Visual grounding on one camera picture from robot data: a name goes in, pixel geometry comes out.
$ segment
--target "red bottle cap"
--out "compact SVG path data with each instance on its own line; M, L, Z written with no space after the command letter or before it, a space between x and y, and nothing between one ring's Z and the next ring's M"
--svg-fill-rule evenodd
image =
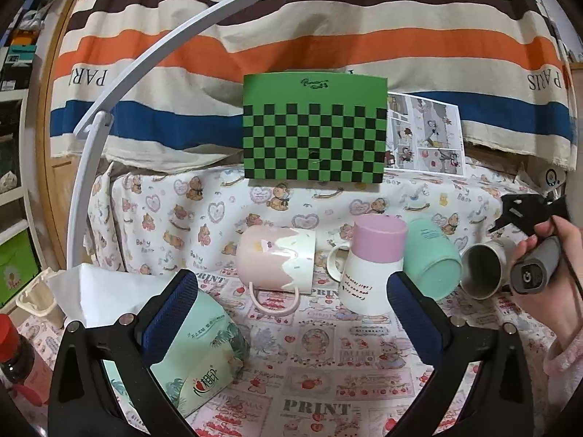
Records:
M10 360L18 350L18 330L6 314L0 314L0 362Z

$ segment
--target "gray controller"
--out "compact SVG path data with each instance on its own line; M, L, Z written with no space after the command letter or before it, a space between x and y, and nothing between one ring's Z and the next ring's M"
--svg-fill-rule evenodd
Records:
M510 284L518 294L537 294L547 287L561 258L561 243L549 236L510 270Z

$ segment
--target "pink sleeve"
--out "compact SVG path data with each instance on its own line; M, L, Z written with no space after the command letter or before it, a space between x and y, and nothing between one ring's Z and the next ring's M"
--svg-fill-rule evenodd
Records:
M565 407L583 378L583 328L565 351L557 340L550 346L543 362L549 376L549 417Z

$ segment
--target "mint green cup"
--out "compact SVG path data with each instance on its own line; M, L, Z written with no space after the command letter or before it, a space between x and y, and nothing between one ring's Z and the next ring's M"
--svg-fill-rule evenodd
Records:
M403 271L424 296L443 299L462 278L458 249L441 228L427 218L409 222Z

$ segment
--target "pink lid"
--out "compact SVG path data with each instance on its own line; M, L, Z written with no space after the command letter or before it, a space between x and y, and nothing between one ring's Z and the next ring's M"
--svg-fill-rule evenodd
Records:
M372 263L403 259L407 223L393 215L365 214L352 230L352 253Z

